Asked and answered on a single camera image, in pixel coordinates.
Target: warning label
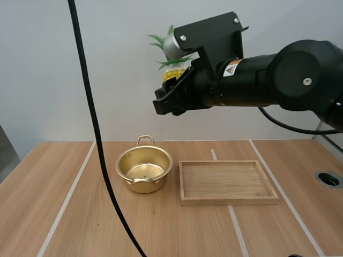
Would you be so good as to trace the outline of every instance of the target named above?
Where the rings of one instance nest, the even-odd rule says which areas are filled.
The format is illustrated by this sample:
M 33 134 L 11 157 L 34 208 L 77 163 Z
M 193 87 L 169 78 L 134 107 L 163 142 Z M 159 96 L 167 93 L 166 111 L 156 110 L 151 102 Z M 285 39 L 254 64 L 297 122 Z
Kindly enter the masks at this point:
M 233 74 L 235 74 L 236 68 L 242 60 L 244 60 L 244 59 L 234 60 L 234 61 L 230 62 L 224 70 L 223 77 L 228 77 L 228 76 L 232 76 Z

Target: pot rim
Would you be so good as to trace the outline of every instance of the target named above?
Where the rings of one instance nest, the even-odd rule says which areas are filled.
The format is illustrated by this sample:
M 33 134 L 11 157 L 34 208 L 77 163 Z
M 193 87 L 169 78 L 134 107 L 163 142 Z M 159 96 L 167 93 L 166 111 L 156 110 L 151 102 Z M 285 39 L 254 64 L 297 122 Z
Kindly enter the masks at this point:
M 134 178 L 131 178 L 131 177 L 126 176 L 126 175 L 120 170 L 120 168 L 119 168 L 119 163 L 120 163 L 120 160 L 125 156 L 125 154 L 127 154 L 128 152 L 130 152 L 130 151 L 132 151 L 132 150 L 134 150 L 134 149 L 139 149 L 139 148 L 154 148 L 154 149 L 160 150 L 160 151 L 164 152 L 165 155 L 166 155 L 166 156 L 168 157 L 168 159 L 169 159 L 169 166 L 168 166 L 168 168 L 167 168 L 161 175 L 158 175 L 157 177 L 151 178 L 153 181 L 156 181 L 156 180 L 158 180 L 158 179 L 160 179 L 160 178 L 166 176 L 166 175 L 168 174 L 168 172 L 172 169 L 172 167 L 173 167 L 173 158 L 172 158 L 172 155 L 171 155 L 168 151 L 166 151 L 166 150 L 164 150 L 164 149 L 162 149 L 162 148 L 160 148 L 160 147 L 157 147 L 157 146 L 149 146 L 149 145 L 135 146 L 135 147 L 132 147 L 132 148 L 130 148 L 130 149 L 124 151 L 121 155 L 118 156 L 118 158 L 117 158 L 117 160 L 116 160 L 116 170 L 117 170 L 118 174 L 119 174 L 122 178 L 124 178 L 124 179 L 126 179 L 127 181 L 130 181 L 130 182 L 132 182 L 132 181 L 134 180 Z

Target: pineapple leaves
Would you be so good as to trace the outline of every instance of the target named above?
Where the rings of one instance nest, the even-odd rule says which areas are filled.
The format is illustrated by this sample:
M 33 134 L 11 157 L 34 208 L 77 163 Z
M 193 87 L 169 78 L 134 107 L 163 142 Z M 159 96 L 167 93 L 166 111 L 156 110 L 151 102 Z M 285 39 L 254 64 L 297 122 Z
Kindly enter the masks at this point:
M 189 60 L 192 60 L 192 56 L 193 56 L 193 55 L 188 56 L 188 57 L 184 57 L 184 58 L 181 58 L 181 59 L 169 59 L 169 60 L 167 60 L 166 62 L 158 62 L 158 61 L 155 61 L 155 62 L 157 62 L 157 63 L 159 63 L 159 64 L 162 64 L 162 65 L 160 66 L 160 68 L 159 68 L 159 70 L 160 70 L 160 69 L 162 69 L 163 67 L 166 67 L 166 66 L 168 66 L 168 65 L 170 65 L 170 64 L 184 63 L 184 62 L 187 62 L 187 61 L 189 61 Z
M 153 39 L 157 40 L 161 45 L 163 45 L 165 39 L 161 38 L 160 36 L 157 35 L 148 35 L 149 37 L 152 37 Z
M 173 34 L 173 32 L 174 32 L 174 26 L 171 25 L 171 26 L 169 27 L 169 30 L 168 30 L 168 35 Z M 155 40 L 157 41 L 157 43 L 151 43 L 150 45 L 156 46 L 156 47 L 160 48 L 160 49 L 163 51 L 163 43 L 165 42 L 165 38 L 162 38 L 162 37 L 160 37 L 160 36 L 153 35 L 153 34 L 152 34 L 152 35 L 148 35 L 148 37 L 151 37 L 151 38 L 153 38 L 153 39 L 155 39 Z M 184 63 L 184 62 L 186 62 L 186 61 L 192 59 L 192 58 L 191 58 L 192 55 L 191 55 L 191 56 L 188 56 L 188 57 L 183 57 L 183 58 L 180 58 L 180 59 L 170 59 L 170 58 L 167 57 L 166 55 L 165 55 L 165 57 L 166 57 L 166 59 L 167 59 L 166 62 L 157 62 L 157 61 L 156 61 L 157 63 L 161 64 L 159 70 L 162 69 L 163 67 L 166 67 L 166 66 L 170 65 L 170 64 Z
M 151 43 L 150 45 L 152 46 L 157 46 L 159 48 L 161 48 L 163 50 L 163 46 L 161 44 L 158 44 L 158 43 Z
M 174 32 L 174 26 L 171 25 L 169 30 L 168 30 L 168 35 L 172 34 Z

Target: robotic arm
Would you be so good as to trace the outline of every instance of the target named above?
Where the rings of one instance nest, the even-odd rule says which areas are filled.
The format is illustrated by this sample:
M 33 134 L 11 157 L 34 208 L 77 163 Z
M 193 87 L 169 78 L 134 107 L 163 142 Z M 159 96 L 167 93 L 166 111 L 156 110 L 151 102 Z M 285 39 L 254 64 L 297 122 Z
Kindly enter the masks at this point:
M 328 41 L 301 40 L 279 53 L 243 57 L 243 28 L 234 12 L 176 28 L 166 38 L 170 58 L 200 58 L 155 91 L 157 114 L 181 115 L 212 106 L 313 111 L 343 132 L 343 51 Z

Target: gold pot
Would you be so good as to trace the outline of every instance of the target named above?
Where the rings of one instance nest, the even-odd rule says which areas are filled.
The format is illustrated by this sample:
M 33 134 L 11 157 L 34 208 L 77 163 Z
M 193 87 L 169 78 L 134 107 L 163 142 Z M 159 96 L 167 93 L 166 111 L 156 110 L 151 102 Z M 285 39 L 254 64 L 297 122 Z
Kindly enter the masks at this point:
M 151 145 L 140 145 L 142 138 L 150 138 Z M 123 152 L 116 161 L 116 170 L 127 188 L 141 194 L 163 187 L 172 166 L 170 153 L 155 146 L 150 135 L 140 136 L 137 146 Z

